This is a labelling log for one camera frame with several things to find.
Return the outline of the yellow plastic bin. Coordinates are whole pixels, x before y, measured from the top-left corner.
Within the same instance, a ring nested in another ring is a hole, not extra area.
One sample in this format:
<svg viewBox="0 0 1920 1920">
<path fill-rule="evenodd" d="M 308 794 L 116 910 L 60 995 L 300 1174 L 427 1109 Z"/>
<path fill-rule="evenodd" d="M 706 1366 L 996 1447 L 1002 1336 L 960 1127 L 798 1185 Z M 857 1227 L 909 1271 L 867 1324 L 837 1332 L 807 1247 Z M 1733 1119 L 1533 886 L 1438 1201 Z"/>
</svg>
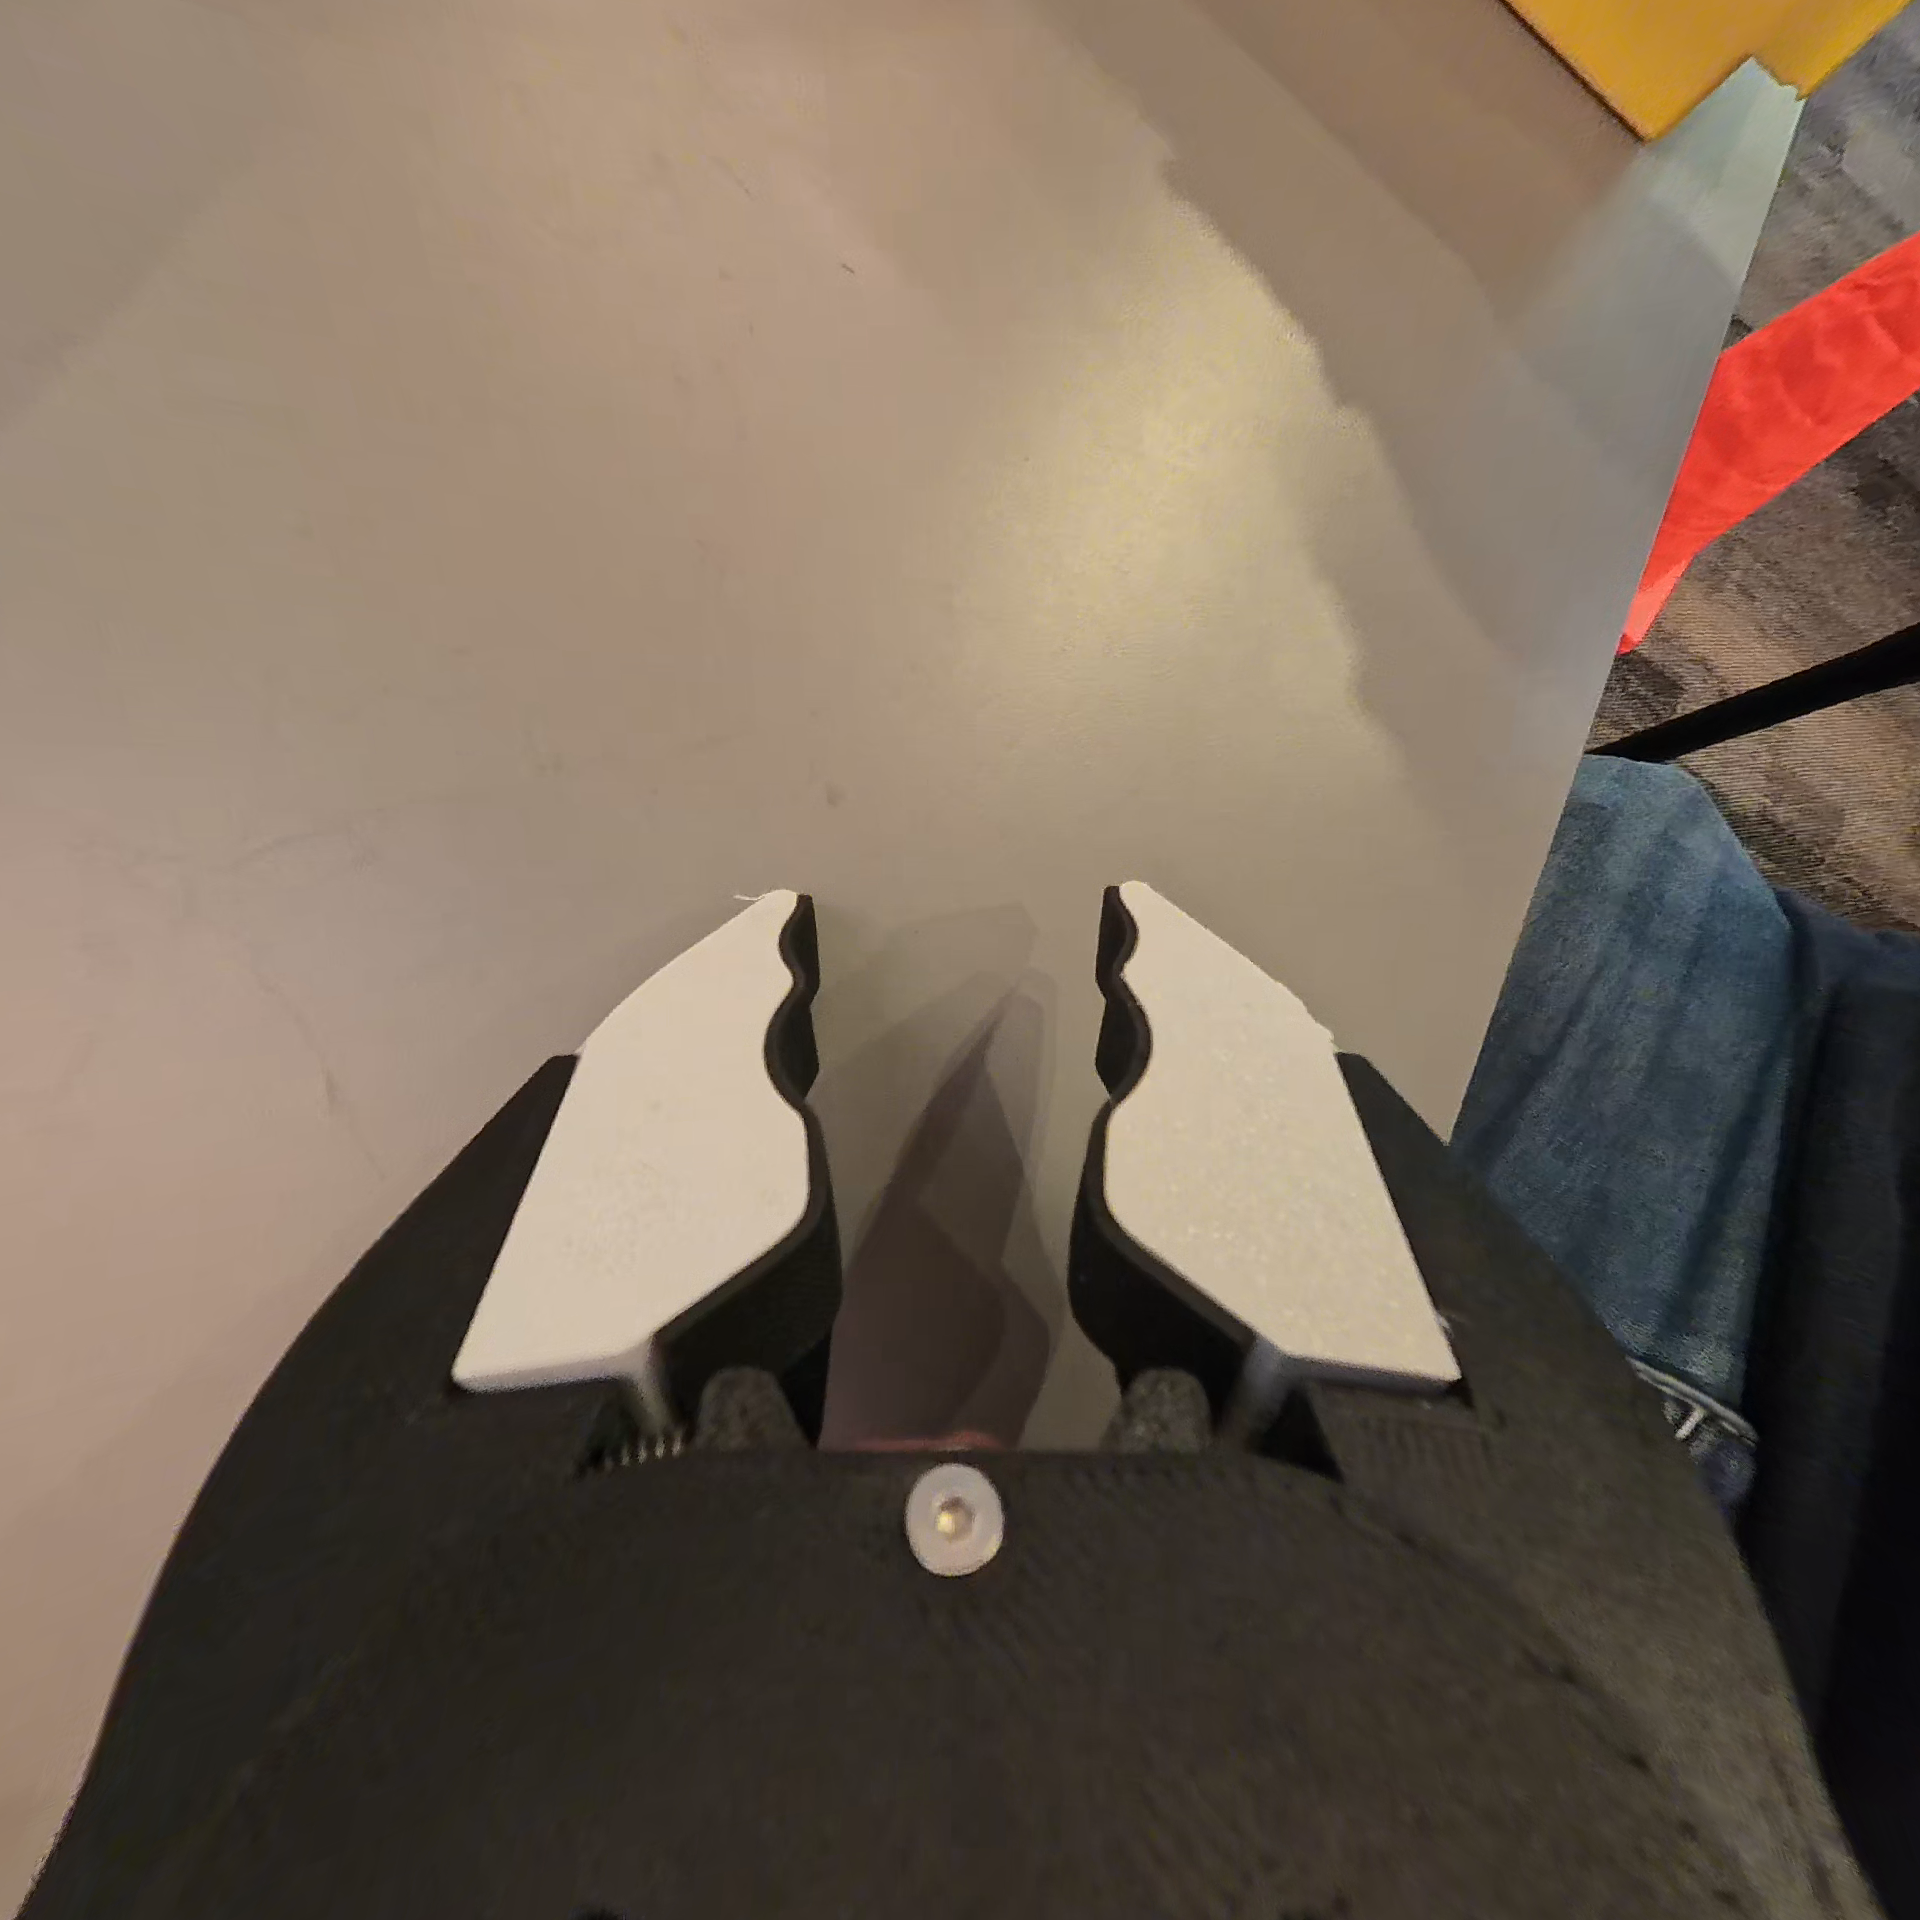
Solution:
<svg viewBox="0 0 1920 1920">
<path fill-rule="evenodd" d="M 1837 70 L 1898 0 L 1511 0 L 1508 12 L 1650 138 L 1672 131 L 1740 63 L 1802 101 Z"/>
</svg>

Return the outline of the orange cone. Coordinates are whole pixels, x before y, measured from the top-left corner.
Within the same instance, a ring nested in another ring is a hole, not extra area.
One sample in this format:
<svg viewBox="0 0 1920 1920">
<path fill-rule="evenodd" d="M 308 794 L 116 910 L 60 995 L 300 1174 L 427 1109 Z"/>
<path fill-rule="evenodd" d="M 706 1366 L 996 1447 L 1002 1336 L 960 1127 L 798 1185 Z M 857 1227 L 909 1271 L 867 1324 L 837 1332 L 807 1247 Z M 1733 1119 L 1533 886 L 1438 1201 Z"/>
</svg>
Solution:
<svg viewBox="0 0 1920 1920">
<path fill-rule="evenodd" d="M 1920 238 L 1903 238 L 1717 355 L 1616 652 L 1690 562 L 1920 386 Z"/>
</svg>

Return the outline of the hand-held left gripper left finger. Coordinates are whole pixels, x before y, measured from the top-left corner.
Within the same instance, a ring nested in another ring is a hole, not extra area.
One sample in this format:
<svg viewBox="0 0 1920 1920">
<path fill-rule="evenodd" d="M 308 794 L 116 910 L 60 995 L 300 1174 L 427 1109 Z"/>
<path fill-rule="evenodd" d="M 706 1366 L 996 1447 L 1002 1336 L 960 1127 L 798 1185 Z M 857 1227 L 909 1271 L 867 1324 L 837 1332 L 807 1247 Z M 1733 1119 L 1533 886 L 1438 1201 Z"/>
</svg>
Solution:
<svg viewBox="0 0 1920 1920">
<path fill-rule="evenodd" d="M 773 886 L 683 945 L 575 1054 L 562 1109 L 455 1354 L 468 1392 L 807 1364 L 839 1302 L 816 905 Z"/>
</svg>

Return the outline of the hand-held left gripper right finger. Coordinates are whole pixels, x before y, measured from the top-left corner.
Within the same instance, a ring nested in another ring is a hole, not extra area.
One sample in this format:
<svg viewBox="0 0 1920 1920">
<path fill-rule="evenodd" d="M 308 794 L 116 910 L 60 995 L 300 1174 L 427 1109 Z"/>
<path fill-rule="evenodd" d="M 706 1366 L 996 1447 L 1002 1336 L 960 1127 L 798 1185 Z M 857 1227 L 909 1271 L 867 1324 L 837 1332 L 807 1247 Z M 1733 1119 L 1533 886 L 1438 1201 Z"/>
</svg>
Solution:
<svg viewBox="0 0 1920 1920">
<path fill-rule="evenodd" d="M 1452 1392 L 1460 1359 L 1307 1001 L 1142 881 L 1100 894 L 1095 991 L 1068 1315 L 1115 1387 Z"/>
</svg>

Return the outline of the person's legs in jeans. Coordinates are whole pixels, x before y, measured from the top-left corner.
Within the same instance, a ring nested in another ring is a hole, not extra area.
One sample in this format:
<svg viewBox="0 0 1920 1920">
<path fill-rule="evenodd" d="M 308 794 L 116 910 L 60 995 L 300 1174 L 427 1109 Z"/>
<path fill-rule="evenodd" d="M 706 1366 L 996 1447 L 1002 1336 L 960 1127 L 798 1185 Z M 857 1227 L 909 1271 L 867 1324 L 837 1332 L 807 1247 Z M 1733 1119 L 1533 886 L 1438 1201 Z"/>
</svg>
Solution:
<svg viewBox="0 0 1920 1920">
<path fill-rule="evenodd" d="M 1690 773 L 1585 755 L 1452 1127 L 1658 1374 L 1724 1518 L 1757 1475 L 1747 1350 L 1797 1022 L 1780 892 Z"/>
</svg>

